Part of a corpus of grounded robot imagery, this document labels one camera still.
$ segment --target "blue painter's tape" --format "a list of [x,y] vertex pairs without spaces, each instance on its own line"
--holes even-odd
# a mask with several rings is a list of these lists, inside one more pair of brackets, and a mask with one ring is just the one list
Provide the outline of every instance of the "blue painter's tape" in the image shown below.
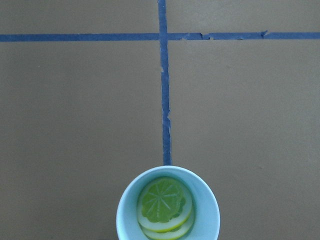
[[0,42],[152,41],[159,33],[0,34]]
[[179,40],[318,40],[320,32],[197,32],[168,33],[169,41]]
[[172,165],[171,159],[171,121],[169,98],[169,56],[168,56],[168,28],[166,18],[166,0],[158,0],[159,11],[159,40],[161,57],[161,85],[162,85],[162,143],[163,165]]

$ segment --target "plastic cup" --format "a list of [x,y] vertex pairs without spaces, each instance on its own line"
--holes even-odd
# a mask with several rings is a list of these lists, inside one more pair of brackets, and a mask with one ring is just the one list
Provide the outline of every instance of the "plastic cup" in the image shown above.
[[153,179],[172,177],[190,190],[195,207],[195,221],[191,230],[178,240],[217,240],[220,213],[210,187],[198,175],[178,166],[158,166],[137,176],[125,189],[116,213],[116,231],[119,240],[149,240],[137,220],[137,202],[142,189]]

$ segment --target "gray surface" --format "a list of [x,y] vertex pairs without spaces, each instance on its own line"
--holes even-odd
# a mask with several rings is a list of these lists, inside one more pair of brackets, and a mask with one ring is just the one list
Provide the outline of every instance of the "gray surface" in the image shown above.
[[318,32],[318,0],[167,0],[168,32]]
[[0,239],[117,239],[162,163],[158,42],[0,45]]
[[[168,0],[169,32],[319,31],[316,0]],[[156,33],[157,1],[2,1],[0,34]],[[0,240],[115,240],[162,164],[159,42],[0,43]],[[320,235],[319,40],[172,41],[173,164],[219,240]]]
[[219,239],[317,239],[320,42],[184,41],[169,52],[172,158],[211,186]]

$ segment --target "vertical blue tape line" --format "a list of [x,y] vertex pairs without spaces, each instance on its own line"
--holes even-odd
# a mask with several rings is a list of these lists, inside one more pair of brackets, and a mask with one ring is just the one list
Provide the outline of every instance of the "vertical blue tape line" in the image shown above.
[[162,85],[162,143],[163,165],[172,165],[171,159],[171,122],[169,119],[169,57],[168,57],[168,29],[166,18],[166,0],[158,0],[159,11],[159,39],[161,57],[161,85]]

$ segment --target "blue line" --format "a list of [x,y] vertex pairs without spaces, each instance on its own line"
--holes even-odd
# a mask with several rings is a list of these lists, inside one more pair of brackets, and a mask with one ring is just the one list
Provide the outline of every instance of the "blue line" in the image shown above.
[[179,40],[319,40],[320,32],[197,32],[168,33],[169,41]]
[[159,33],[0,34],[0,42],[152,41]]
[[162,83],[162,143],[163,165],[172,165],[171,159],[171,122],[169,98],[169,57],[168,57],[168,28],[166,19],[166,0],[158,0],[159,31],[160,31],[160,57],[161,57],[161,83]]

